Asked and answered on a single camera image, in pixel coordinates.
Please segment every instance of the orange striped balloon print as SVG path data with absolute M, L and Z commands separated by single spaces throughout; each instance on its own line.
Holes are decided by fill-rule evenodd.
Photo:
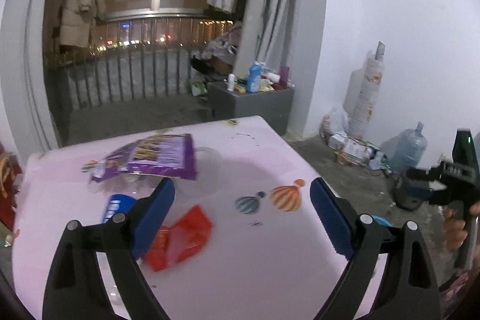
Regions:
M 303 179 L 297 179 L 293 186 L 280 186 L 274 188 L 270 193 L 275 207 L 281 211 L 297 211 L 302 203 L 300 187 L 305 186 Z

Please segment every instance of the metal railing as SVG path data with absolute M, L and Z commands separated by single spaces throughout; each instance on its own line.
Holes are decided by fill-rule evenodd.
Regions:
M 93 46 L 45 54 L 44 61 L 63 110 L 183 94 L 190 89 L 191 58 L 231 24 L 177 9 L 112 15 L 97 27 Z

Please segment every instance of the white curtain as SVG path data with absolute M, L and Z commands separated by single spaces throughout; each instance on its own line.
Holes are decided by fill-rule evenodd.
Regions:
M 264 0 L 263 3 L 255 58 L 257 62 L 265 62 L 274 71 L 278 71 L 285 60 L 283 55 L 289 38 L 287 31 L 291 27 L 289 11 L 293 12 L 292 4 L 291 0 Z

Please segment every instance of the human hand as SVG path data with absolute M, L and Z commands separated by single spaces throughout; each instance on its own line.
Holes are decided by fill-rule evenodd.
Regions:
M 480 202 L 472 205 L 469 212 L 473 216 L 480 215 Z M 467 231 L 463 229 L 465 227 L 465 221 L 454 219 L 452 215 L 453 210 L 450 208 L 443 212 L 443 216 L 445 217 L 445 221 L 443 222 L 443 236 L 445 236 L 447 250 L 450 251 L 460 248 L 468 235 Z

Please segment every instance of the table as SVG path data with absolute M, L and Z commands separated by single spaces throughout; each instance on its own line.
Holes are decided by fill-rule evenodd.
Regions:
M 293 103 L 292 88 L 269 92 L 242 94 L 228 91 L 224 82 L 208 85 L 208 105 L 212 108 L 214 118 L 261 116 L 279 135 L 286 133 Z
M 41 318 L 45 283 L 66 223 L 87 226 L 101 221 L 114 185 L 89 183 L 80 168 L 117 147 L 153 134 L 147 132 L 50 151 L 32 156 L 18 199 L 13 246 L 13 278 L 18 297 Z M 175 180 L 178 190 L 165 225 L 200 204 L 214 228 L 196 256 L 167 270 L 141 267 L 147 282 L 172 320 L 314 318 L 331 293 L 346 260 L 338 255 L 309 197 L 319 175 L 261 117 L 218 121 L 171 129 L 191 133 L 198 181 Z M 303 179 L 298 211 L 277 209 L 271 190 Z M 257 214 L 245 215 L 234 200 L 264 191 Z M 386 257 L 358 310 L 369 312 Z

